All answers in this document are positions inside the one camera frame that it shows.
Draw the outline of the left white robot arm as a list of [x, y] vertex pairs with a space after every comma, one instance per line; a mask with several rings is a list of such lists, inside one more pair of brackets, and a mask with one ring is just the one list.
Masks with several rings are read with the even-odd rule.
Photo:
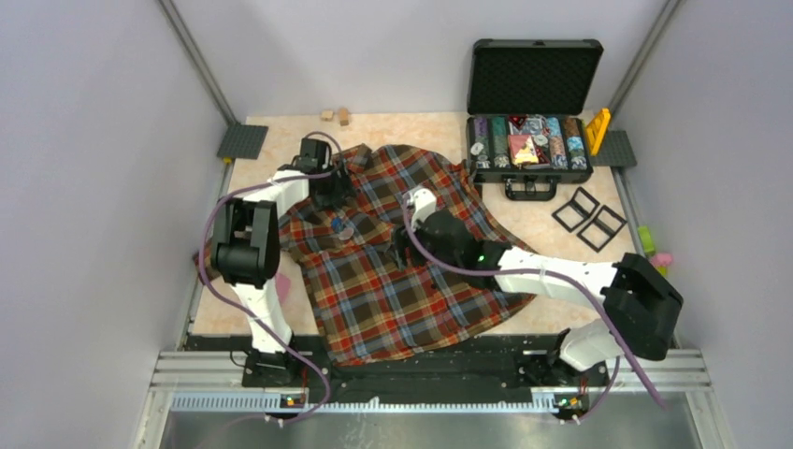
[[276, 282], [280, 219], [305, 200], [318, 210], [340, 210], [354, 196], [338, 142], [314, 131], [301, 139], [289, 164], [264, 183], [225, 196], [209, 219], [209, 265], [237, 295], [251, 325], [252, 348], [265, 358], [264, 373], [277, 386], [293, 384], [300, 372]]

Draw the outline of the grey baseplate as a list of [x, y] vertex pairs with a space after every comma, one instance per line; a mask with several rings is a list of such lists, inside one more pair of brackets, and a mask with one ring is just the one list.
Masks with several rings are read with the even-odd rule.
[[590, 157], [594, 167], [631, 168], [637, 165], [637, 159], [625, 130], [610, 130], [598, 149], [598, 153]]
[[226, 129], [216, 156], [220, 159], [256, 160], [268, 131], [265, 125], [233, 123]]

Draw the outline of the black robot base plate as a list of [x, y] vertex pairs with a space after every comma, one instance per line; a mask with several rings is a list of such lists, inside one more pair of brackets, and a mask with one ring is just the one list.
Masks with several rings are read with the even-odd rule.
[[248, 336], [192, 336], [185, 348], [243, 355], [238, 364], [242, 386], [301, 387], [305, 402], [325, 398], [328, 407], [373, 399], [385, 405], [511, 404], [537, 399], [548, 387], [560, 391], [553, 407], [573, 409], [576, 399], [585, 408], [587, 394], [617, 386], [613, 370], [603, 362], [578, 373], [552, 358], [556, 342], [555, 335], [483, 336], [402, 360], [341, 366], [319, 337], [296, 336], [290, 345], [305, 359], [287, 355], [282, 368], [253, 349]]

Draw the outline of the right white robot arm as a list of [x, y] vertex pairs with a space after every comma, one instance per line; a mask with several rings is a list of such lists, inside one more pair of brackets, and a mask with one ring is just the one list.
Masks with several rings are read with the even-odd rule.
[[617, 262], [582, 262], [478, 239], [422, 186], [404, 193], [400, 206], [398, 263], [410, 257], [458, 274], [475, 288], [562, 299], [598, 314], [563, 332], [548, 360], [556, 383], [573, 385], [587, 369], [617, 356], [629, 363], [666, 358], [684, 301], [647, 258], [625, 253]]

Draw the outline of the black poker chip case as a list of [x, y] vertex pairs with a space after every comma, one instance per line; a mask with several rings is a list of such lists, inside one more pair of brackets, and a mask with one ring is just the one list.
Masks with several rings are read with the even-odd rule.
[[482, 38], [472, 46], [465, 160], [477, 186], [549, 201], [594, 168], [579, 115], [603, 45], [586, 39]]

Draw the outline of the black brooch display tray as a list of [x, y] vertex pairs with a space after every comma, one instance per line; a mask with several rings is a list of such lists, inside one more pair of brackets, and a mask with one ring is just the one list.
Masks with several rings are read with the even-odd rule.
[[583, 187], [578, 187], [551, 217], [595, 253], [606, 248], [627, 226], [626, 218]]

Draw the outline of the blue brooch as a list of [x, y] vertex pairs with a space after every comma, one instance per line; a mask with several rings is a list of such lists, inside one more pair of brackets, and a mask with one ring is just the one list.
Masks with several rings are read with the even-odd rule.
[[341, 218], [335, 217], [331, 220], [331, 228], [335, 233], [340, 234], [345, 229], [345, 224]]

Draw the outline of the silver brooch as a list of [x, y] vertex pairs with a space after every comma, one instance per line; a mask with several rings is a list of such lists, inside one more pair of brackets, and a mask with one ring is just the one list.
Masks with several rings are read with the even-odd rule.
[[353, 235], [354, 235], [354, 230], [350, 227], [345, 227], [338, 233], [338, 239], [342, 241], [347, 241], [350, 240], [353, 237]]

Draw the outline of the green pink toy pieces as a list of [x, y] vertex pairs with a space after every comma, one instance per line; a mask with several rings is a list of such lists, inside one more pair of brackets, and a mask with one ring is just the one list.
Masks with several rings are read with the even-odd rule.
[[667, 277], [669, 267], [674, 262], [672, 254], [663, 253], [656, 248], [651, 231], [647, 226], [639, 226], [637, 232], [645, 256], [662, 276]]

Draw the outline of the plaid flannel shirt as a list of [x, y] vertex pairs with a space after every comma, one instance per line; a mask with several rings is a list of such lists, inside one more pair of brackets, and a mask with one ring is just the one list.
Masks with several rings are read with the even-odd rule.
[[[282, 249], [299, 265], [319, 333], [339, 365], [403, 359], [447, 347], [500, 325], [527, 306], [530, 294], [477, 289], [432, 263], [399, 270], [386, 255], [403, 222], [400, 200], [416, 186], [478, 239], [519, 239], [487, 210], [469, 169], [410, 145], [343, 152], [356, 197], [340, 210], [303, 201], [280, 219]], [[338, 239], [331, 220], [354, 230]]]

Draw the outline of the wooden block right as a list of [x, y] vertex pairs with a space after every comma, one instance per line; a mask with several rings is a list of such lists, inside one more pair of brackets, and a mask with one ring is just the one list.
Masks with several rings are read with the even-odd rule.
[[351, 123], [351, 113], [347, 108], [339, 108], [338, 117], [340, 126], [348, 126]]

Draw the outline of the right grey baseplate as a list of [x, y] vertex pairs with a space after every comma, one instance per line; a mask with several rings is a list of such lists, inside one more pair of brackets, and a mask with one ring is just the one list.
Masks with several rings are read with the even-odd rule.
[[631, 168], [637, 165], [637, 159], [625, 130], [610, 130], [598, 149], [598, 153], [590, 157], [594, 167]]

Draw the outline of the left grey baseplate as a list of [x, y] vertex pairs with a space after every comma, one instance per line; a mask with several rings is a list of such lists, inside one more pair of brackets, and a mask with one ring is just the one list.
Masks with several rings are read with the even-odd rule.
[[233, 123], [226, 129], [216, 156], [220, 159], [256, 160], [268, 131], [265, 125]]

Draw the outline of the pink metronome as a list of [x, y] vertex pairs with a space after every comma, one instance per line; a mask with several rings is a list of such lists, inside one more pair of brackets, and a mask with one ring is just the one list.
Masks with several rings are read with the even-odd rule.
[[284, 304], [288, 299], [292, 282], [288, 276], [278, 272], [274, 277], [276, 293], [280, 304]]

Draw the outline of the yellow plastic toy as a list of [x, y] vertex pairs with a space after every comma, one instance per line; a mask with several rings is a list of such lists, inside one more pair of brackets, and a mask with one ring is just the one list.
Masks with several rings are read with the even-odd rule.
[[609, 109], [601, 109], [585, 127], [585, 137], [589, 149], [589, 154], [597, 156], [605, 139], [611, 122], [611, 112]]

